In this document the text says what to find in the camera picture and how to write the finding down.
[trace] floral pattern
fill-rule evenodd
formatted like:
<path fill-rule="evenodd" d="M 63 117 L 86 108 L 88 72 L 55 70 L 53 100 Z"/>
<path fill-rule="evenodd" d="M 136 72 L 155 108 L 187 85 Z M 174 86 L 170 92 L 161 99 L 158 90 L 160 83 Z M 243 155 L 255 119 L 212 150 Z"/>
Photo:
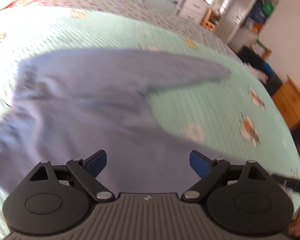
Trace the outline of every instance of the floral pattern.
<path fill-rule="evenodd" d="M 257 147 L 260 143 L 259 140 L 259 133 L 255 129 L 252 120 L 249 116 L 243 117 L 242 116 L 242 127 L 240 128 L 240 133 L 242 137 L 248 141 L 251 142 L 254 147 Z"/>
<path fill-rule="evenodd" d="M 188 123 L 188 127 L 186 127 L 186 136 L 196 143 L 201 143 L 206 138 L 200 123 Z"/>
<path fill-rule="evenodd" d="M 191 20 L 170 15 L 164 10 L 157 10 L 131 0 L 39 0 L 28 6 L 58 6 L 119 14 L 160 26 L 239 60 L 234 52 L 211 31 Z"/>
<path fill-rule="evenodd" d="M 72 9 L 70 13 L 73 18 L 85 18 L 88 14 L 86 11 L 76 9 Z"/>

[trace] white dresser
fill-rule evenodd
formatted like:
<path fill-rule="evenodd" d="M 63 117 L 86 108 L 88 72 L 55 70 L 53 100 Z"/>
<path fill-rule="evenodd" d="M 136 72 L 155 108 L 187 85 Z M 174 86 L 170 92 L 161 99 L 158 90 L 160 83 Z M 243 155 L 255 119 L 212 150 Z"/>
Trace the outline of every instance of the white dresser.
<path fill-rule="evenodd" d="M 206 15 L 209 6 L 204 0 L 186 0 L 179 15 L 199 24 Z"/>

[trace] wooden desk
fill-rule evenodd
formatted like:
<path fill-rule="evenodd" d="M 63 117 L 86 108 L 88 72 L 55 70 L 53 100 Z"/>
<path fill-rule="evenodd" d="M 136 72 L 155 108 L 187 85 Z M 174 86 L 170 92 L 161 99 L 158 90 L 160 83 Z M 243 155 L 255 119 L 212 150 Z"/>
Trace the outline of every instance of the wooden desk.
<path fill-rule="evenodd" d="M 289 76 L 287 82 L 274 93 L 272 100 L 289 129 L 296 129 L 300 125 L 300 90 Z"/>

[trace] wooden chair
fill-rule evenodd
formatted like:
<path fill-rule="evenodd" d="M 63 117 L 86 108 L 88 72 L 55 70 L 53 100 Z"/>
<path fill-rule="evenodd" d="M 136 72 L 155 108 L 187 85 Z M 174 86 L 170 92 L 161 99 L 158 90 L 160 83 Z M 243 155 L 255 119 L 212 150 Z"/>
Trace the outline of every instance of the wooden chair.
<path fill-rule="evenodd" d="M 203 26 L 206 29 L 208 29 L 209 31 L 213 32 L 213 30 L 216 28 L 216 25 L 209 21 L 211 14 L 212 14 L 212 10 L 209 8 L 206 16 L 204 17 L 204 19 L 201 23 L 201 26 Z"/>
<path fill-rule="evenodd" d="M 252 50 L 254 50 L 255 53 L 257 53 L 256 50 L 254 49 L 254 46 L 259 46 L 259 47 L 261 47 L 261 48 L 264 50 L 264 52 L 263 52 L 262 54 L 259 54 L 259 56 L 260 56 L 264 61 L 266 61 L 266 60 L 269 58 L 269 56 L 272 54 L 272 50 L 268 49 L 268 48 L 267 48 L 265 45 L 263 45 L 263 44 L 261 43 L 261 41 L 259 41 L 259 40 L 255 40 L 255 41 L 252 43 L 252 45 L 251 45 Z"/>

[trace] logo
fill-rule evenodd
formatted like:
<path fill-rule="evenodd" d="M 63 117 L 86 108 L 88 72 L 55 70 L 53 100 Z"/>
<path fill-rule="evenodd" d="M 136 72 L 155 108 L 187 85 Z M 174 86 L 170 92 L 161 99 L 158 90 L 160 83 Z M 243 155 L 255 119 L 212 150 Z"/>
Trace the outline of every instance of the logo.
<path fill-rule="evenodd" d="M 146 197 L 144 197 L 143 199 L 146 200 L 146 201 L 149 201 L 149 200 L 152 199 L 152 197 L 151 197 L 151 196 L 146 196 Z"/>

